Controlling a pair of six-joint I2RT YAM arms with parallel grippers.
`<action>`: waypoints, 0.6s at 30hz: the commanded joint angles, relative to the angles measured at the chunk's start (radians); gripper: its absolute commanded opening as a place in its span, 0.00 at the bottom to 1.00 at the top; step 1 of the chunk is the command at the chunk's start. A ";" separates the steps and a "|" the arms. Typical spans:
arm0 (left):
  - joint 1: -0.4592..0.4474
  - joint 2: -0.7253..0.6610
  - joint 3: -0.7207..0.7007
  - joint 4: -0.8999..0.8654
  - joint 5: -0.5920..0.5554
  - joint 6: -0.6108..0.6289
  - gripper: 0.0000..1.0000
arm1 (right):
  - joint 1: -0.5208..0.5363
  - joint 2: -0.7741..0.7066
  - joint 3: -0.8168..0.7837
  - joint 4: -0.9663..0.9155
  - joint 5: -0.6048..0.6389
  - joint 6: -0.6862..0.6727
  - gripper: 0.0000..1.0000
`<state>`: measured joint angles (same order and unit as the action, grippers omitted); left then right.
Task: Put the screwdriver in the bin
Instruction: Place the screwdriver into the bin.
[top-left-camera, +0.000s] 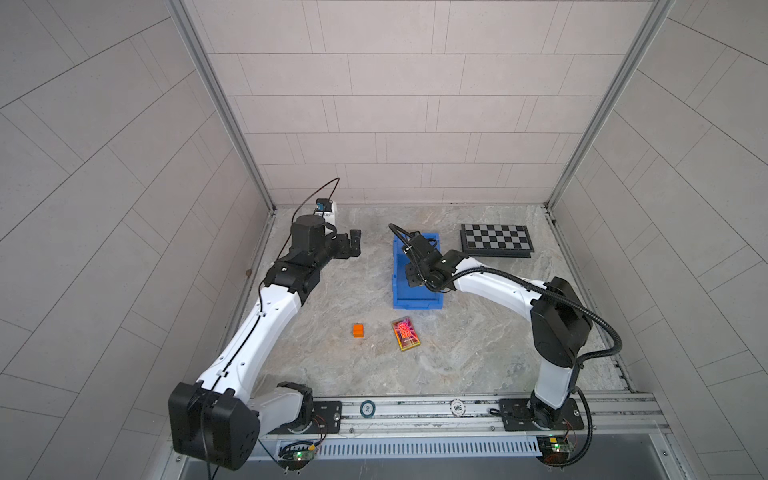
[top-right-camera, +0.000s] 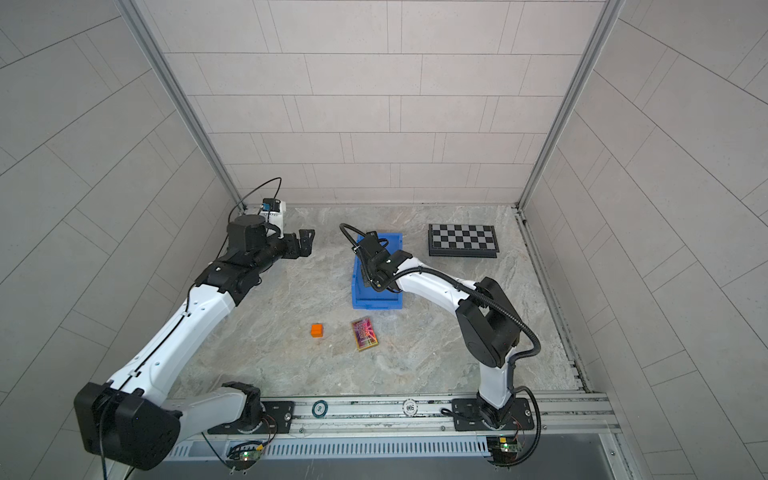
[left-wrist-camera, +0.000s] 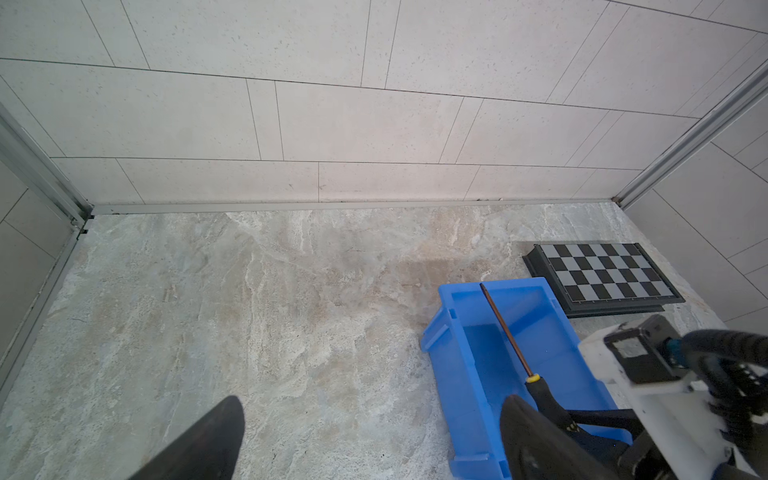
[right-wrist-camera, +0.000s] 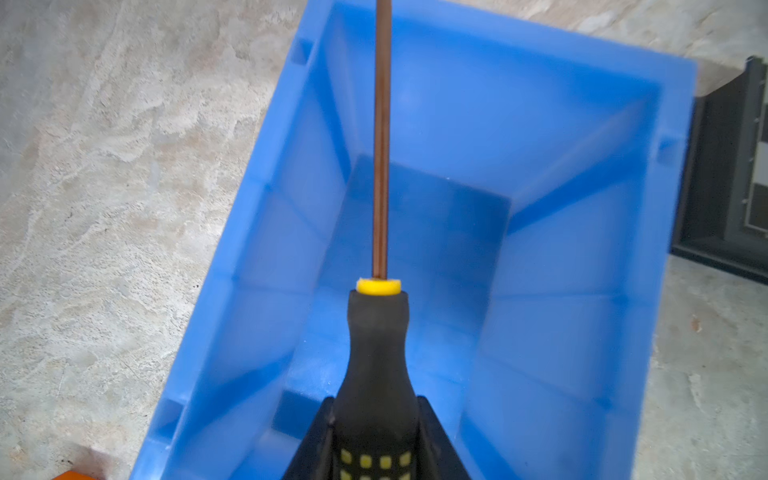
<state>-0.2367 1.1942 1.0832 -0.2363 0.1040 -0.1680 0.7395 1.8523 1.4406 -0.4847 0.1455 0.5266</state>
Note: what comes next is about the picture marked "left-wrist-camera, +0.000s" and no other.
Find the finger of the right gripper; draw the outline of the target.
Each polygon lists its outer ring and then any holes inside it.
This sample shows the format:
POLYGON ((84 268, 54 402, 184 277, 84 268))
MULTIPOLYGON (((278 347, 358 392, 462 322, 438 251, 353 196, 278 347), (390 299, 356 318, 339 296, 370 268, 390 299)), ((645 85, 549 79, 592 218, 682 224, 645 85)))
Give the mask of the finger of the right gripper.
POLYGON ((568 410, 567 413, 577 424, 626 430, 632 438, 639 437, 645 431, 632 409, 568 410))

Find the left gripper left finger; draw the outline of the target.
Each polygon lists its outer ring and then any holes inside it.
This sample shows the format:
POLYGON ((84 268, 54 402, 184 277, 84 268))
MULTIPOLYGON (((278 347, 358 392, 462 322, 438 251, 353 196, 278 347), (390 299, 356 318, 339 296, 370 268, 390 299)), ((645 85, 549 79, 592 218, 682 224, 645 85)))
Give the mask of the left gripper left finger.
POLYGON ((227 396, 130 479, 231 479, 244 432, 242 403, 227 396))

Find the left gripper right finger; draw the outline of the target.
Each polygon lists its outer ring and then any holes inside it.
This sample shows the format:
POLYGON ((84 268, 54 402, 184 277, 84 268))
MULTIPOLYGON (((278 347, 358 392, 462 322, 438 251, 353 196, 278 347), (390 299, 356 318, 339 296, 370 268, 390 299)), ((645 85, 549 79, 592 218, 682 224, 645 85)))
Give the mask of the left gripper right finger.
POLYGON ((500 433, 514 480, 615 478, 612 471, 518 395, 504 400, 500 433))

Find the black yellow screwdriver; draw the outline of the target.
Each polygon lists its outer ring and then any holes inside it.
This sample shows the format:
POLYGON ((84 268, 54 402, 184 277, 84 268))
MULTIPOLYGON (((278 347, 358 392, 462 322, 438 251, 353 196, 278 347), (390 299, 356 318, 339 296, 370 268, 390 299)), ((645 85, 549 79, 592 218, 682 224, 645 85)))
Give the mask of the black yellow screwdriver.
POLYGON ((526 390, 534 400, 538 411, 559 429, 570 433, 582 433, 583 430, 581 427, 575 422, 568 411, 556 401, 547 382, 540 375, 535 374, 530 368, 522 350, 517 344, 514 336, 511 334, 506 321, 503 319, 487 287, 483 283, 480 283, 480 289, 527 375, 525 380, 526 390))

